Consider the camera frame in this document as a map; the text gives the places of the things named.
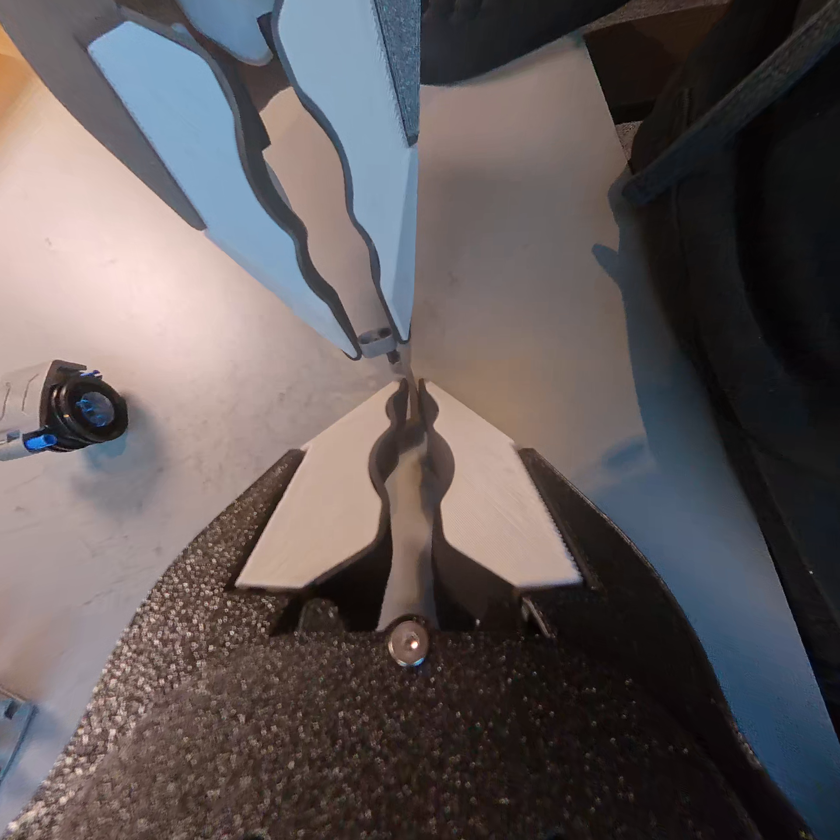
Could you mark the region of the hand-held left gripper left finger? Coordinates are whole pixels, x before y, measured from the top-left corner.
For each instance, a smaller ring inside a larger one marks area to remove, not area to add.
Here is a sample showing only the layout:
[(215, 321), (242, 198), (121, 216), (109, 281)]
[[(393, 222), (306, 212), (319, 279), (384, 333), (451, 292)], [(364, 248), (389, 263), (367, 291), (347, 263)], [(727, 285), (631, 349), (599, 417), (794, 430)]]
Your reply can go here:
[(408, 383), (391, 383), (304, 445), (237, 589), (303, 591), (384, 538), (407, 408)]

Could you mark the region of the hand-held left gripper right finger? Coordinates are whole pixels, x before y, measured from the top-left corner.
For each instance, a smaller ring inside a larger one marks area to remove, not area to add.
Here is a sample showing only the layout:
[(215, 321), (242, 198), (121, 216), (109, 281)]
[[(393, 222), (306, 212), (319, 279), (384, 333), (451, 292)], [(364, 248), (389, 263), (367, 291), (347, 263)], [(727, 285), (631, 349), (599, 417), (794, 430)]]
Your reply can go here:
[(418, 396), (444, 546), (514, 587), (581, 585), (513, 439), (432, 382)]

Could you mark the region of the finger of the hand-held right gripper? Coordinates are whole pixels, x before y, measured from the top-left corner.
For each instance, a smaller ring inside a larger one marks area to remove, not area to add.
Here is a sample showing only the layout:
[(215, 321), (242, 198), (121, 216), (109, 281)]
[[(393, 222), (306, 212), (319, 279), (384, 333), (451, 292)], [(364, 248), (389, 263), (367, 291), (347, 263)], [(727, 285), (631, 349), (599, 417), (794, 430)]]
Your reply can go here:
[(275, 2), (271, 34), (342, 165), (345, 204), (394, 339), (411, 339), (416, 270), (419, 2)]
[(120, 19), (87, 53), (198, 214), (205, 236), (349, 359), (360, 342), (313, 264), (306, 225), (268, 165), (259, 111), (235, 68), (276, 53), (261, 19)]

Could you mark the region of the grey black wheel assembly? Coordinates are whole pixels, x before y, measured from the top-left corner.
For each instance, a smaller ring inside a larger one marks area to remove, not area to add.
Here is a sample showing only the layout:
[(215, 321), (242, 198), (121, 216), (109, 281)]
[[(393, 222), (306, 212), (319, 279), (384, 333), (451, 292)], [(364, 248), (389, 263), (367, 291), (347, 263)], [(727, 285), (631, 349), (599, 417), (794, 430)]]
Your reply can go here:
[(84, 364), (52, 360), (1, 376), (1, 461), (69, 453), (123, 436), (125, 399)]

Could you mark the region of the grey brick block assembly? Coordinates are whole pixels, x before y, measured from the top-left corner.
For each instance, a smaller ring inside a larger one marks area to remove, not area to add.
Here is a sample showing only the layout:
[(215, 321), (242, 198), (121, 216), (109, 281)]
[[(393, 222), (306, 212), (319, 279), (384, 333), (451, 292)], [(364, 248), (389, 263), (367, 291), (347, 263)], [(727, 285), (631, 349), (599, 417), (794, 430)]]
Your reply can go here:
[(5, 779), (36, 711), (29, 700), (1, 688), (1, 781)]

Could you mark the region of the person's right forearm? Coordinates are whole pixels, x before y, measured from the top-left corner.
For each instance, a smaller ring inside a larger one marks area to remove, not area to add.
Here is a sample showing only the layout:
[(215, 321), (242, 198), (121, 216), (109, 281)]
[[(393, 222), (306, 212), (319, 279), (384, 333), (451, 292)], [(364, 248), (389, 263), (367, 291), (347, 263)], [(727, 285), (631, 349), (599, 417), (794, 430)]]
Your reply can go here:
[(445, 86), (505, 66), (626, 1), (422, 1), (421, 83)]

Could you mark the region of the grey desk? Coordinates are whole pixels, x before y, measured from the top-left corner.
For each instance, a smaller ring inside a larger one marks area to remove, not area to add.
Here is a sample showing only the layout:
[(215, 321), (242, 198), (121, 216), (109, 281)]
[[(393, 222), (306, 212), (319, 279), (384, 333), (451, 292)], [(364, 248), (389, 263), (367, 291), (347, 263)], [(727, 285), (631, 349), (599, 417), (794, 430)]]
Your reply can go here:
[[(658, 309), (625, 154), (565, 38), (422, 90), (413, 361), (536, 448), (665, 579), (735, 718), (820, 838), (838, 747), (706, 394)], [(117, 161), (36, 79), (2, 118), (2, 372), (99, 369), (124, 438), (2, 464), (2, 686), (38, 707), (15, 819), (177, 554), (290, 448), (387, 382), (347, 360)]]

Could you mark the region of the person's black printed sweatshirt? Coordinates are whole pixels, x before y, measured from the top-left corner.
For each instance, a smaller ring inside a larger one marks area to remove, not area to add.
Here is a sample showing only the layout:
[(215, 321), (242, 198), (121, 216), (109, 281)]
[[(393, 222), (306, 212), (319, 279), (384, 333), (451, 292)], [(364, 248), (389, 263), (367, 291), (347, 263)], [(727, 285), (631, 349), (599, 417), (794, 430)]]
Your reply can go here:
[(731, 2), (633, 143), (658, 300), (838, 729), (838, 2)]

